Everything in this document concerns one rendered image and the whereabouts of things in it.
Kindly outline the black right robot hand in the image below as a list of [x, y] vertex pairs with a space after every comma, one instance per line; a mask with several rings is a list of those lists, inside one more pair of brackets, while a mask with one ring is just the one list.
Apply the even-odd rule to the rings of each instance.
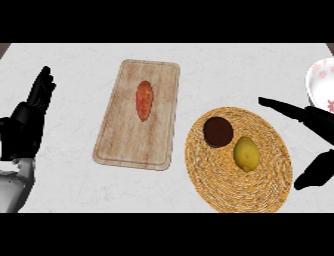
[[[258, 104], [270, 107], [291, 119], [295, 119], [313, 133], [334, 146], [334, 114], [307, 106], [300, 108], [278, 100], [260, 97]], [[294, 182], [294, 188], [322, 186], [334, 176], [334, 149], [320, 153]]]

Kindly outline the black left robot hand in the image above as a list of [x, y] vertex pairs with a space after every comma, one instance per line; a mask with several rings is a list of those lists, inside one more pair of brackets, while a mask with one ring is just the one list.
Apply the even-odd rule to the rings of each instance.
[[34, 158], [40, 149], [44, 116], [56, 88], [50, 68], [44, 66], [36, 77], [28, 98], [9, 117], [0, 118], [2, 161]]

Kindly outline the yellow lemon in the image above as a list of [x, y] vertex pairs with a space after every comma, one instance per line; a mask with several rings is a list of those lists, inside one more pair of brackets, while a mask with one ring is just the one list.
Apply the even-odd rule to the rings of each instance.
[[233, 159], [236, 166], [245, 171], [253, 171], [258, 166], [258, 147], [250, 137], [242, 136], [235, 144]]

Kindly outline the woven straw round placemat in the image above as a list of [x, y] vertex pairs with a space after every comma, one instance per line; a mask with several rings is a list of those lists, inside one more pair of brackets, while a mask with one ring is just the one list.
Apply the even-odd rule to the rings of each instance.
[[[225, 147], [213, 148], [204, 139], [204, 123], [222, 117], [233, 128]], [[260, 152], [257, 168], [245, 172], [233, 160], [235, 144], [253, 139]], [[185, 164], [195, 190], [219, 212], [276, 212], [288, 198], [292, 166], [284, 140], [267, 121], [236, 107], [210, 110], [195, 121], [185, 141]]]

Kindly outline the dark brown round fruit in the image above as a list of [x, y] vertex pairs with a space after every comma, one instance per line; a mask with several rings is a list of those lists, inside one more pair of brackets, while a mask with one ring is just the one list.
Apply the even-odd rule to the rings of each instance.
[[233, 128], [229, 121], [217, 116], [208, 118], [204, 123], [202, 133], [205, 142], [211, 147], [226, 146], [233, 138]]

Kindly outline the wooden cutting board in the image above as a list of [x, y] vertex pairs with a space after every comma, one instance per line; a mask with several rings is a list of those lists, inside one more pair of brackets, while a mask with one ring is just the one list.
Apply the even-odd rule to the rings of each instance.
[[124, 60], [93, 149], [99, 164], [165, 170], [171, 162], [180, 68]]

